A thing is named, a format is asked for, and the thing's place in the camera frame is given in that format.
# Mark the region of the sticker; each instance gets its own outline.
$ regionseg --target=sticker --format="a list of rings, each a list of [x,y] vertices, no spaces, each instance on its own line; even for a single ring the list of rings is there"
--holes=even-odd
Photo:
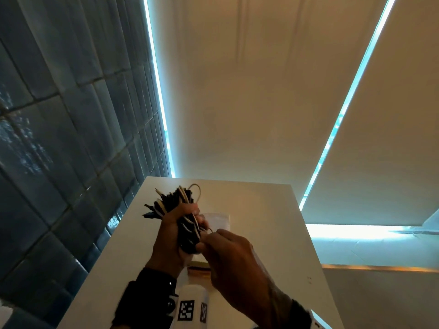
[[[183,300],[180,302],[177,321],[192,321],[194,317],[195,300]]]
[[[206,323],[207,319],[207,304],[201,303],[200,322]]]

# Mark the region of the person's left hand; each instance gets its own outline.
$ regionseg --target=person's left hand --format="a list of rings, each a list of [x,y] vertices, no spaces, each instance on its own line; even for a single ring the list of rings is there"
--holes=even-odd
[[[177,220],[183,215],[194,214],[198,224],[207,229],[208,223],[199,213],[197,204],[181,203],[163,216],[146,268],[167,273],[174,278],[179,276],[183,268],[192,260],[193,254],[185,253],[178,245]]]

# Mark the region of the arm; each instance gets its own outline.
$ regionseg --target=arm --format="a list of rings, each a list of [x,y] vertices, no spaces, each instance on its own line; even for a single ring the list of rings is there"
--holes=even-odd
[[[259,266],[249,241],[226,230],[202,232],[196,245],[211,268],[212,285],[264,329],[310,329],[312,316],[277,288]]]
[[[112,329],[166,328],[172,322],[172,303],[177,277],[190,262],[192,255],[177,243],[177,220],[194,213],[199,224],[207,226],[198,216],[196,204],[179,204],[163,216],[150,260],[135,281],[129,282],[115,312]]]

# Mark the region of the person's right hand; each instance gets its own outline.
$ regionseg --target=person's right hand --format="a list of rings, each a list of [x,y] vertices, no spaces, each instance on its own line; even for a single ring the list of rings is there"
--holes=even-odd
[[[202,232],[196,249],[209,262],[212,285],[232,307],[262,328],[288,320],[291,299],[260,268],[246,238],[223,229]]]

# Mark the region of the bundle of cables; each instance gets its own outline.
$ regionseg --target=bundle of cables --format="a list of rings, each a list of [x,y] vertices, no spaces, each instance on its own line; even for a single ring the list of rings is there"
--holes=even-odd
[[[143,216],[145,218],[157,218],[162,219],[164,215],[177,207],[180,203],[194,203],[192,198],[192,191],[190,188],[193,186],[198,187],[200,194],[195,201],[198,202],[201,196],[201,188],[196,183],[190,185],[187,189],[182,186],[178,188],[173,193],[167,195],[156,189],[156,193],[160,195],[160,199],[154,202],[154,205],[145,206],[151,210]],[[200,242],[200,232],[206,231],[205,228],[198,225],[197,220],[193,214],[182,216],[177,221],[178,225],[178,244],[181,249],[188,254],[197,254],[195,245]]]

